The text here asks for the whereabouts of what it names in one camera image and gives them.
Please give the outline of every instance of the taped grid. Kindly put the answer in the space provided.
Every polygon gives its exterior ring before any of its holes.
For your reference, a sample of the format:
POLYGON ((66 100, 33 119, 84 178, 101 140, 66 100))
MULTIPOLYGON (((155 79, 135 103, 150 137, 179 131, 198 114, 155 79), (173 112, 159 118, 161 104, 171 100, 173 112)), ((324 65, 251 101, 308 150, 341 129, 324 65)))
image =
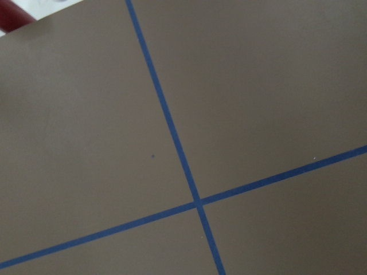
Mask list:
POLYGON ((206 239, 208 241, 210 250, 212 252, 212 256, 213 256, 214 262, 216 264, 218 273, 220 275, 223 275, 223 274, 225 274, 225 269, 224 269, 224 266, 222 264, 220 254, 219 254, 218 248, 217 248, 215 240, 214 240, 214 236, 212 234, 208 219, 207 219, 205 211, 204 211, 204 207, 203 207, 204 205, 207 205, 207 204, 210 204, 210 203, 215 203, 217 201, 220 201, 220 200, 223 200, 223 199, 226 199, 226 198, 230 198, 230 197, 235 196, 235 195, 239 195, 239 194, 242 194, 242 193, 257 189, 257 188, 261 188, 261 187, 264 187, 264 186, 267 186, 267 185, 270 185, 270 184, 273 184, 273 183, 276 183, 276 182, 280 182, 282 180, 292 178, 292 177, 295 177, 295 176, 298 176, 298 175, 301 175, 301 174, 304 174, 304 173, 307 173, 307 172, 310 172, 310 171, 314 171, 314 170, 320 169, 322 167, 326 167, 326 166, 332 165, 334 163, 338 163, 338 162, 341 162, 341 161, 344 161, 344 160, 347 160, 347 159, 350 159, 350 158, 354 158, 356 156, 367 153, 367 145, 362 146, 362 147, 359 147, 359 148, 356 148, 356 149, 353 149, 353 150, 350 150, 350 151, 332 156, 330 158, 320 160, 318 162, 310 163, 310 164, 307 164, 305 166, 295 168, 293 170, 289 170, 289 171, 286 171, 286 172, 283 172, 283 173, 280 173, 280 174, 277 174, 277 175, 274 175, 274 176, 271 176, 271 177, 268 177, 268 178, 265 178, 265 179, 261 179, 261 180, 258 180, 258 181, 255 181, 255 182, 252 182, 252 183, 249 183, 249 184, 245 184, 245 185, 242 185, 240 187, 236 187, 236 188, 233 188, 233 189, 230 189, 230 190, 227 190, 227 191, 224 191, 224 192, 220 192, 218 194, 214 194, 214 195, 211 195, 209 197, 201 199, 200 196, 199 196, 199 193, 197 191, 197 187, 196 187, 194 178, 192 176, 192 173, 191 173, 190 166, 188 164, 186 155, 184 153, 184 149, 182 148, 182 144, 180 142, 180 139, 179 139, 177 130, 175 128, 172 116, 170 114, 168 104, 167 104, 165 96, 163 94, 163 90, 161 88, 159 78, 158 78, 157 73, 154 69, 153 61, 150 57, 150 53, 149 53, 148 47, 146 45, 146 42, 145 42, 143 33, 141 31, 141 28, 140 28, 140 25, 139 25, 139 22, 138 22, 138 18, 136 16, 136 13, 135 13, 135 10, 134 10, 134 7, 133 7, 133 4, 132 4, 131 0, 126 0, 126 5, 128 7, 129 14, 130 14, 130 17, 131 17, 132 24, 134 26, 136 35, 138 36, 138 40, 139 40, 140 46, 142 48, 142 52, 143 52, 143 55, 145 57, 145 60, 146 60, 146 63, 147 63, 147 66, 148 66, 148 69, 149 69, 149 72, 150 72, 150 75, 151 75, 156 93, 157 93, 157 96, 159 98, 159 102, 161 104, 161 107, 162 107, 162 110, 163 110, 163 113, 164 113, 164 116, 165 116, 165 119, 166 119, 166 122, 167 122, 167 125, 168 125, 168 128, 169 128, 169 131, 170 131, 170 134, 171 134, 171 137, 173 139, 178 157, 179 157, 180 162, 181 162, 181 166, 184 170, 186 180, 188 182, 188 185, 189 185, 192 197, 193 197, 193 202, 190 202, 190 203, 187 203, 187 204, 184 204, 184 205, 181 205, 181 206, 173 207, 171 209, 161 211, 161 212, 158 212, 156 214, 149 215, 149 216, 146 216, 146 217, 143 217, 143 218, 131 221, 131 222, 127 222, 127 223, 124 223, 122 225, 117 225, 117 226, 111 227, 109 229, 105 229, 105 230, 102 230, 102 231, 99 231, 99 232, 96 232, 96 233, 93 233, 93 234, 90 234, 90 235, 86 235, 86 236, 78 238, 78 239, 74 239, 74 240, 71 240, 71 241, 68 241, 68 242, 64 242, 64 243, 61 243, 59 245, 51 246, 51 247, 48 247, 46 249, 42 249, 42 250, 39 250, 39 251, 36 251, 36 252, 33 252, 33 253, 29 253, 29 254, 24 255, 24 256, 13 258, 13 259, 8 260, 8 261, 0 262, 0 269, 8 268, 10 266, 21 264, 21 263, 26 262, 26 261, 34 260, 36 258, 40 258, 40 257, 46 256, 46 255, 49 255, 49 254, 53 254, 53 253, 56 253, 56 252, 59 252, 59 251, 65 250, 65 249, 69 249, 69 248, 72 248, 72 247, 75 247, 75 246, 79 246, 79 245, 82 245, 84 243, 88 243, 88 242, 92 242, 92 241, 97 240, 97 239, 108 237, 110 235, 114 235, 116 233, 120 233, 120 232, 129 230, 129 229, 133 229, 135 227, 142 226, 142 225, 154 222, 154 221, 158 221, 160 219, 168 218, 170 216, 173 216, 173 215, 176 215, 176 214, 179 214, 179 213, 183 213, 183 212, 191 210, 191 209, 196 209, 198 211, 198 215, 200 217, 202 227, 204 229, 206 239))

